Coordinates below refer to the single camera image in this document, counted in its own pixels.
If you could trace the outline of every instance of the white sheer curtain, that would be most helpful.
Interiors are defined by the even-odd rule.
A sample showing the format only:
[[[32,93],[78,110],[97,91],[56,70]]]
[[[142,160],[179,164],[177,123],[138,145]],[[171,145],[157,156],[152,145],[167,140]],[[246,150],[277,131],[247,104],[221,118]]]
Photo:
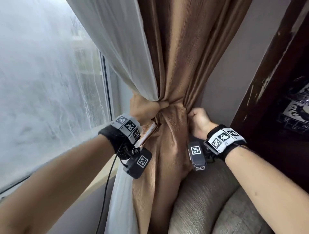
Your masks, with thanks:
[[[158,88],[136,0],[67,0],[117,75],[151,101]]]
[[[136,0],[67,0],[117,75],[134,91],[158,100],[158,87]],[[105,234],[138,234],[132,177],[120,165]]]

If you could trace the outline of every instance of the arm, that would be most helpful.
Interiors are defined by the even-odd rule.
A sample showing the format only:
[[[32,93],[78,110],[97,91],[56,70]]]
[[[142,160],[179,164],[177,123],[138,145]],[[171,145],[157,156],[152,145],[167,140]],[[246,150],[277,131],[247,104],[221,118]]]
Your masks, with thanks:
[[[167,106],[134,95],[130,115],[142,125]],[[35,172],[0,204],[0,233],[46,233],[114,153],[107,138],[98,135]]]
[[[202,108],[189,114],[193,135],[206,139],[217,125]],[[309,232],[309,195],[274,166],[241,147],[233,149],[225,162],[254,206],[277,234]]]

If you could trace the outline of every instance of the window glass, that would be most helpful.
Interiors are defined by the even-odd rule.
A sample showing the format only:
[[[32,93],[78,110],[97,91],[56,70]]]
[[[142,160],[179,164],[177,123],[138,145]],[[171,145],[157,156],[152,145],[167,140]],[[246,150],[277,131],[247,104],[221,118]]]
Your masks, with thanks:
[[[65,0],[0,1],[0,190],[108,122],[98,49]]]

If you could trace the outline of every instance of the brown curtain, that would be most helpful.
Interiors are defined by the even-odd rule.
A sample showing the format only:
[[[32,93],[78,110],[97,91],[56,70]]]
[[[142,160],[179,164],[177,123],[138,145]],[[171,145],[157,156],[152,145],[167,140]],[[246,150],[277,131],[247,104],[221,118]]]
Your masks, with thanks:
[[[144,146],[153,158],[133,181],[139,231],[167,233],[180,182],[192,169],[187,113],[252,0],[138,0],[159,89],[170,106]]]

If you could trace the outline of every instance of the curtain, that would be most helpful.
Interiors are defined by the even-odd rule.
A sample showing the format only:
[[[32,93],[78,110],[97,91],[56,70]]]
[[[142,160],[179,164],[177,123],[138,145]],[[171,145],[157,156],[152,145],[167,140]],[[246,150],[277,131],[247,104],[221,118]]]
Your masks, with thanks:
[[[116,74],[136,93],[158,100],[143,21],[136,0],[67,0]]]
[[[170,106],[155,118],[144,147],[152,160],[133,181],[141,234],[167,233],[180,182],[192,169],[187,113],[237,32],[251,0],[138,0],[159,100]]]

